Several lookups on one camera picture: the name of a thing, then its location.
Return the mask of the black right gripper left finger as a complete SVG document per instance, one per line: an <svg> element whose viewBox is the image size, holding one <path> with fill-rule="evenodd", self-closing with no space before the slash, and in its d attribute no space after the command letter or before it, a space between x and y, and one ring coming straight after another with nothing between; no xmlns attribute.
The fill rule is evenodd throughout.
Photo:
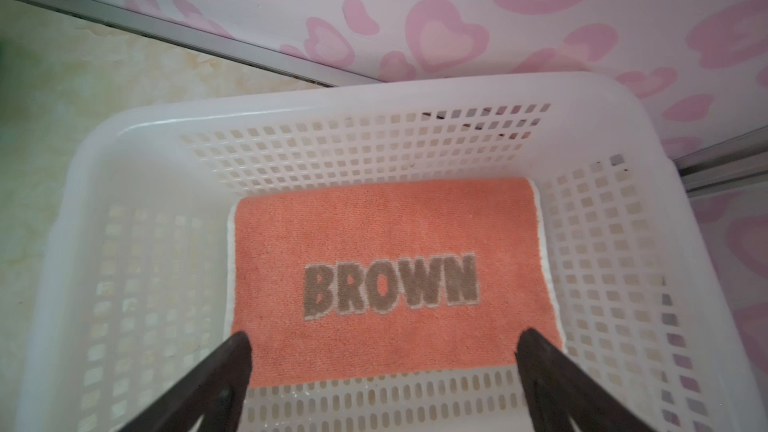
<svg viewBox="0 0 768 432"><path fill-rule="evenodd" d="M236 332L122 429L235 431L251 372L249 338Z"/></svg>

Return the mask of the red brown bear towel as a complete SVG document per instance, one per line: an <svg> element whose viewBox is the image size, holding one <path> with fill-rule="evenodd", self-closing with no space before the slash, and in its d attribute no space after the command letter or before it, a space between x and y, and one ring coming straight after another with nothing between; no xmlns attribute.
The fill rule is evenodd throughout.
<svg viewBox="0 0 768 432"><path fill-rule="evenodd" d="M540 197L526 178L334 187L240 200L225 326L253 388L512 365L564 344Z"/></svg>

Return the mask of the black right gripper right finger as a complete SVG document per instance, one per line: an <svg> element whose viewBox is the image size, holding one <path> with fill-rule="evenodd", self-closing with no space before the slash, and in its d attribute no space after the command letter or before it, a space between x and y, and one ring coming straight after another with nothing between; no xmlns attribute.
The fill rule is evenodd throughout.
<svg viewBox="0 0 768 432"><path fill-rule="evenodd" d="M533 328L515 353L536 431L649 431L651 429Z"/></svg>

